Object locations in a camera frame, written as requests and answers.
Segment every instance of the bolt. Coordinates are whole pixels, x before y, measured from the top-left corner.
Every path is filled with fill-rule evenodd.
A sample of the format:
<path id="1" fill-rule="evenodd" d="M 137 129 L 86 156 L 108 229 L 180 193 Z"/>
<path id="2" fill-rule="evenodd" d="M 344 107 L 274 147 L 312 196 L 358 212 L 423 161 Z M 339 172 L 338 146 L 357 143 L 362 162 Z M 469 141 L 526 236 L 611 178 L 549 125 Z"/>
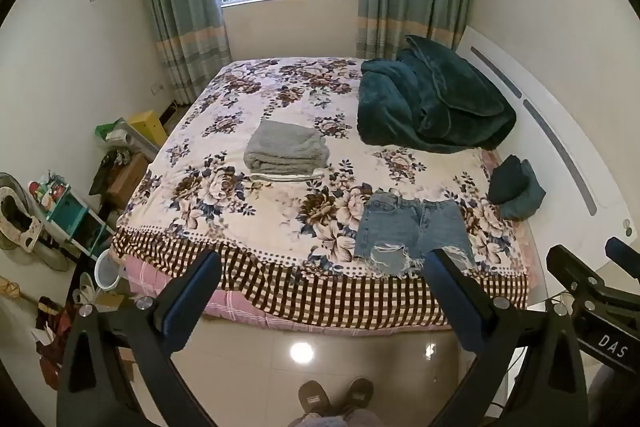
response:
<path id="1" fill-rule="evenodd" d="M 136 301 L 136 308 L 139 310 L 148 310 L 154 304 L 153 297 L 141 297 Z"/>
<path id="2" fill-rule="evenodd" d="M 505 310 L 507 309 L 509 306 L 511 305 L 511 303 L 509 302 L 508 299 L 505 299 L 502 296 L 498 296 L 494 299 L 494 306 L 498 309 L 501 310 Z"/>
<path id="3" fill-rule="evenodd" d="M 564 304 L 556 304 L 554 306 L 554 311 L 556 312 L 556 315 L 560 315 L 561 317 L 564 317 L 567 314 L 567 310 L 564 307 Z"/>
<path id="4" fill-rule="evenodd" d="M 88 317 L 89 315 L 91 315 L 92 311 L 94 311 L 94 307 L 91 306 L 91 304 L 85 304 L 84 306 L 82 306 L 82 308 L 80 308 L 80 311 L 78 313 L 81 317 Z"/>

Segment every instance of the plaid border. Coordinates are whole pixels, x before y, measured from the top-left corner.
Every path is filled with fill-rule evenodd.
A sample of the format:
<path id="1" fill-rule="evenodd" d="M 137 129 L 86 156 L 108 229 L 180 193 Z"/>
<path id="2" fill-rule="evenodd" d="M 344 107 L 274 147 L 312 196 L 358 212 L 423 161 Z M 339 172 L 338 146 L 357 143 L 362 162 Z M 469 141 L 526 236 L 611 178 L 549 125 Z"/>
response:
<path id="1" fill-rule="evenodd" d="M 202 251 L 213 249 L 223 264 L 219 289 L 239 290 L 254 307 L 309 326 L 377 330 L 447 323 L 424 279 L 296 277 L 298 267 L 264 263 L 225 241 L 198 242 L 150 230 L 118 229 L 113 248 L 171 277 L 184 274 Z M 501 295 L 518 308 L 526 308 L 526 275 L 474 278 L 490 296 Z"/>

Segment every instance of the yellow box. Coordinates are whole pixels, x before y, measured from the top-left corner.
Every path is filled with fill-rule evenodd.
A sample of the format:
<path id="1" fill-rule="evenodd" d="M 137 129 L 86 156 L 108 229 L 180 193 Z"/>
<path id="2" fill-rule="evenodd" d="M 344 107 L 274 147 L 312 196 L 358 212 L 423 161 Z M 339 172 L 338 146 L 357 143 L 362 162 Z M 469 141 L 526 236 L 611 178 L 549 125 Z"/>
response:
<path id="1" fill-rule="evenodd" d="M 129 118 L 131 126 L 142 136 L 156 145 L 162 146 L 166 141 L 166 133 L 154 111 L 145 111 Z"/>

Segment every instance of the brown slipper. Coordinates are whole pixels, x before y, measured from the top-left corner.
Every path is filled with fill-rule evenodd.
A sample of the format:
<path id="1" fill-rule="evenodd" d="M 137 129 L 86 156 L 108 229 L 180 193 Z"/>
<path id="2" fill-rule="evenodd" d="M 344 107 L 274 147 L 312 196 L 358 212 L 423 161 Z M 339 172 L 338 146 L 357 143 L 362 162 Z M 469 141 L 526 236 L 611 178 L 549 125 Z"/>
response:
<path id="1" fill-rule="evenodd" d="M 325 416 L 331 411 L 331 402 L 322 386 L 315 380 L 309 380 L 302 384 L 298 390 L 300 405 L 306 414 L 310 412 Z"/>
<path id="2" fill-rule="evenodd" d="M 348 413 L 354 409 L 366 409 L 373 397 L 373 383 L 367 378 L 356 378 L 347 391 L 340 406 L 341 413 Z"/>

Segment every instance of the headboard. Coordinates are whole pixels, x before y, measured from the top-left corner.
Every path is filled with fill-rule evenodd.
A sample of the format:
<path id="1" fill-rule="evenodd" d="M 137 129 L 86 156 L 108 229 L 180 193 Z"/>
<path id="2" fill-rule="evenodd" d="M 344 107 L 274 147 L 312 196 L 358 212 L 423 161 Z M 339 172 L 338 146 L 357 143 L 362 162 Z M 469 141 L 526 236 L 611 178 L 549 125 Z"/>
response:
<path id="1" fill-rule="evenodd" d="M 546 197 L 529 219 L 549 295 L 562 290 L 546 270 L 546 253 L 564 245 L 591 268 L 607 261 L 604 245 L 617 236 L 638 237 L 625 200 L 609 169 L 580 126 L 555 97 L 514 58 L 467 27 L 457 53 L 482 71 L 517 113 L 500 158 L 528 159 Z"/>

